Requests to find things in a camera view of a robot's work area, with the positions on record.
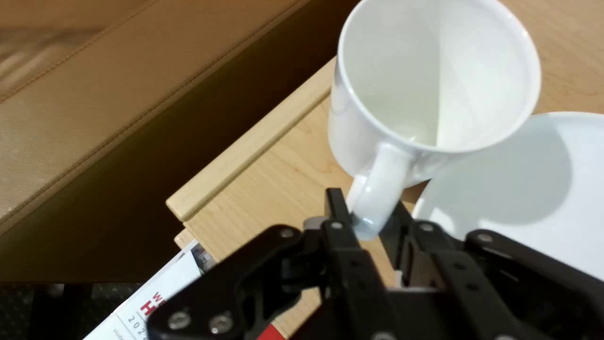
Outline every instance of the screw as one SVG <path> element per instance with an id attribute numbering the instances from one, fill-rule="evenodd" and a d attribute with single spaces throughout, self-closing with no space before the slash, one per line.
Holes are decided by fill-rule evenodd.
<path id="1" fill-rule="evenodd" d="M 476 236 L 480 242 L 493 242 L 493 236 L 491 234 L 487 234 L 487 233 L 482 233 L 482 234 L 478 234 Z"/>
<path id="2" fill-rule="evenodd" d="M 425 231 L 425 233 L 433 233 L 433 231 L 434 231 L 434 225 L 421 223 L 419 229 Z"/>
<path id="3" fill-rule="evenodd" d="M 291 229 L 282 231 L 282 238 L 293 238 L 293 236 L 295 236 L 295 231 L 291 231 Z"/>
<path id="4" fill-rule="evenodd" d="M 210 319 L 210 333 L 212 335 L 225 335 L 232 329 L 232 318 L 231 314 L 219 314 Z"/>
<path id="5" fill-rule="evenodd" d="M 176 312 L 168 319 L 168 327 L 172 331 L 182 331 L 182 329 L 187 329 L 189 325 L 191 325 L 191 316 L 187 312 Z"/>
<path id="6" fill-rule="evenodd" d="M 391 333 L 376 333 L 372 340 L 397 340 Z"/>

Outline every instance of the mug handle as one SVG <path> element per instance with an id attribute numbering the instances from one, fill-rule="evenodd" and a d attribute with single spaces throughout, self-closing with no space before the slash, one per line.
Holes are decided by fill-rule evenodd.
<path id="1" fill-rule="evenodd" d="M 402 197 L 414 161 L 416 155 L 380 144 L 370 172 L 355 176 L 348 206 L 359 240 L 372 240 L 385 227 Z"/>

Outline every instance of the wooden surface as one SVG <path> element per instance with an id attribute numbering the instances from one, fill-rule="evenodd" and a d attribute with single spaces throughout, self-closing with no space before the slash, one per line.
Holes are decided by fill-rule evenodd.
<path id="1" fill-rule="evenodd" d="M 504 4 L 525 23 L 540 51 L 544 87 L 536 112 L 604 112 L 604 2 Z M 225 259 L 274 223 L 300 227 L 306 217 L 323 214 L 325 187 L 349 187 L 351 180 L 327 146 L 331 72 L 333 64 L 327 64 L 168 200 L 187 227 L 178 244 L 200 240 L 215 259 Z M 408 191 L 404 202 L 414 204 L 419 191 Z M 383 250 L 366 248 L 391 284 Z M 316 297 L 306 299 L 278 327 L 291 335 L 314 304 Z"/>

